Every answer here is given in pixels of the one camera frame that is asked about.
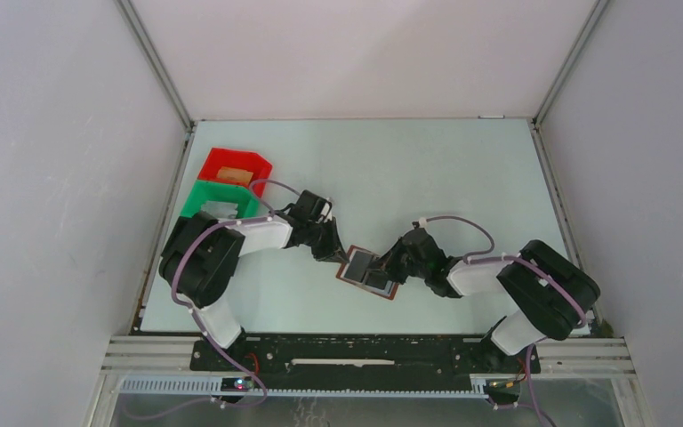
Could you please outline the dark credit card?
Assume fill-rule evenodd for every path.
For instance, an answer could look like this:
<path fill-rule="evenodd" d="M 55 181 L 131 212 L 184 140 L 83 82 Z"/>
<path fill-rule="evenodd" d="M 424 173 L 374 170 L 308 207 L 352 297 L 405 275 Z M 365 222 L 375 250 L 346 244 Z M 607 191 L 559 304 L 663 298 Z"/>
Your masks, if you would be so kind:
<path fill-rule="evenodd" d="M 369 265 L 375 260 L 376 255 L 366 250 L 353 248 L 350 252 L 350 262 L 347 264 L 341 277 L 355 283 L 363 283 L 368 272 Z"/>

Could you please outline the brown leather card holder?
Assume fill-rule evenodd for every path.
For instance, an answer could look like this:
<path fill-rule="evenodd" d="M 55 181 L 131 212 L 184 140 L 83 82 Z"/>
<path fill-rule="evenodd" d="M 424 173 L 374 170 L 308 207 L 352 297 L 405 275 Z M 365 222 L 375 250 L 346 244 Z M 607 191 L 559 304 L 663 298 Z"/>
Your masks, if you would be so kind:
<path fill-rule="evenodd" d="M 349 261 L 338 269 L 337 279 L 386 300 L 395 298 L 399 283 L 388 279 L 383 272 L 370 269 L 370 265 L 379 258 L 377 254 L 351 246 L 347 256 Z"/>

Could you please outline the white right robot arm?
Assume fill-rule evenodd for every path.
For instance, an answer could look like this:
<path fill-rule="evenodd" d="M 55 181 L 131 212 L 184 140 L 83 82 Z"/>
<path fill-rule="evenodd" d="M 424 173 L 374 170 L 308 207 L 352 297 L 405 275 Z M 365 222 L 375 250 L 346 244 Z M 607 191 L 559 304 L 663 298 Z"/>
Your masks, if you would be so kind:
<path fill-rule="evenodd" d="M 481 349 L 483 363 L 495 372 L 507 370 L 529 346 L 545 339 L 563 341 L 586 326 L 587 313 L 600 297 L 590 276 L 538 239 L 517 254 L 450 256 L 426 229 L 415 228 L 361 268 L 364 283 L 403 284 L 419 278 L 440 297 L 508 295 L 517 310 L 489 330 Z"/>

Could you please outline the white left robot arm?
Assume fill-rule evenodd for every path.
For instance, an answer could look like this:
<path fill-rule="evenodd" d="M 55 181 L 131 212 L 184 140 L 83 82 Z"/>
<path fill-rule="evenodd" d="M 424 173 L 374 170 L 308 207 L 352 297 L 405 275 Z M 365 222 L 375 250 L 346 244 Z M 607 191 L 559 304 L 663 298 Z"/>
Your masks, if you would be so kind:
<path fill-rule="evenodd" d="M 189 310 L 202 334 L 213 341 L 212 360 L 235 370 L 245 359 L 237 340 L 243 328 L 225 293 L 242 257 L 265 250 L 309 248 L 317 262 L 345 264 L 330 200 L 304 190 L 293 203 L 263 216 L 220 220 L 200 211 L 181 216 L 165 243 L 158 273 L 173 301 Z"/>

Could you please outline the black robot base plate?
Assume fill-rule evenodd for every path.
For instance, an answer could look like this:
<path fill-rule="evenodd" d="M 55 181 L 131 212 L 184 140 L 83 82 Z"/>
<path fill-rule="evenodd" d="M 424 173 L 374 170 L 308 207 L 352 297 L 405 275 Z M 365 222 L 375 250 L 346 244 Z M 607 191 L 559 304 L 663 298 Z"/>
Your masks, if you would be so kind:
<path fill-rule="evenodd" d="M 476 391 L 472 380 L 516 379 L 541 371 L 535 350 L 506 356 L 464 334 L 245 333 L 221 355 L 195 342 L 189 367 L 229 372 L 231 361 L 255 372 L 271 391 Z"/>

